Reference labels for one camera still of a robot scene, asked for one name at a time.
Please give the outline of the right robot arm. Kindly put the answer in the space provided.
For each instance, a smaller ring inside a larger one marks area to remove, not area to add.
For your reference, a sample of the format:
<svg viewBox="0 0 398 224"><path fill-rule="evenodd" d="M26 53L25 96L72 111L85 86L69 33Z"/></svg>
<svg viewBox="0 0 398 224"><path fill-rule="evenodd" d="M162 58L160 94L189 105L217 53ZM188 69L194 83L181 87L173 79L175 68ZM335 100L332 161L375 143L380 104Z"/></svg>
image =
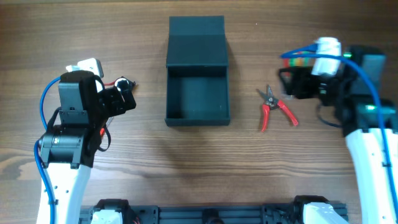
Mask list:
<svg viewBox="0 0 398 224"><path fill-rule="evenodd" d="M334 106L351 154L363 223L397 223L397 108L378 88L386 55L370 46L318 42L281 55L286 62L314 59L310 66L279 70L291 74L284 85L296 98L319 98Z"/></svg>

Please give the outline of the red handled cutters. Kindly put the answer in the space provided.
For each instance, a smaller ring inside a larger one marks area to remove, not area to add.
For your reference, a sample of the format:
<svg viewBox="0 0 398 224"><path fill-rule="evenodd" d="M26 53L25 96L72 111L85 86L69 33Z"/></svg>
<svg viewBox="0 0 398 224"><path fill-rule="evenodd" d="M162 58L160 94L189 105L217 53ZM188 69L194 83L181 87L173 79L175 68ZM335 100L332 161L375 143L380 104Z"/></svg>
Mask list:
<svg viewBox="0 0 398 224"><path fill-rule="evenodd" d="M262 104L262 112L263 112L263 122L261 128L262 132L264 132L267 129L270 111L272 110L283 111L294 126L299 125L298 119L295 117L293 112L291 112L291 110L287 107L287 105L283 101L279 100L274 96L272 89L269 85L267 85L267 90L265 93L259 89L257 89L257 92L264 100L264 103Z"/></svg>

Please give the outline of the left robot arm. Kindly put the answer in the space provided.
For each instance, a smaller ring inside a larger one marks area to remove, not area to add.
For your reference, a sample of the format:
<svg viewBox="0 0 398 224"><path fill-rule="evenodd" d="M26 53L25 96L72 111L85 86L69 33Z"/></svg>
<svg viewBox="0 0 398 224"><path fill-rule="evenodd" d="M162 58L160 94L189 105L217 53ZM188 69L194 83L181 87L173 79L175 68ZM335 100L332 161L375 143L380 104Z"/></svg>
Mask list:
<svg viewBox="0 0 398 224"><path fill-rule="evenodd" d="M37 223L78 223L96 151L104 151L108 119L136 107L134 82L116 79L107 88L93 72L77 70L55 79L60 107L44 122L34 146L42 178Z"/></svg>

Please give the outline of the black round tape measure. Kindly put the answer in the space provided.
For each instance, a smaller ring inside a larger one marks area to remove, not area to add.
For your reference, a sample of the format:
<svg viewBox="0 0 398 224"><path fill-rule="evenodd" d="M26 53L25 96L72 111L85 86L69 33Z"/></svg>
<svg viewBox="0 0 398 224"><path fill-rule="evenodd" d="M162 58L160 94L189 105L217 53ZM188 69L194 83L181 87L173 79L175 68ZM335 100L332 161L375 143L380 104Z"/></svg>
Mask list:
<svg viewBox="0 0 398 224"><path fill-rule="evenodd" d="M136 82L132 82L125 77L119 77L111 83L105 83L104 86L115 86L120 92L124 90L132 91L136 86Z"/></svg>

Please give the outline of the clear case coloured screwdrivers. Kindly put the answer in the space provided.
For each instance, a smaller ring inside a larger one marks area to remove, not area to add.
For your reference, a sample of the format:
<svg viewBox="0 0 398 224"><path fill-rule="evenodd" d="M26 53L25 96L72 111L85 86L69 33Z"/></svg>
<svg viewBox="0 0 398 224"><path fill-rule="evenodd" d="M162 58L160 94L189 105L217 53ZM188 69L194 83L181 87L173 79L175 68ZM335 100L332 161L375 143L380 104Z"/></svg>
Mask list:
<svg viewBox="0 0 398 224"><path fill-rule="evenodd" d="M299 51L291 51L289 54L312 54L314 51L308 50L299 50ZM309 58L282 58L285 67L307 67L310 66L310 59Z"/></svg>

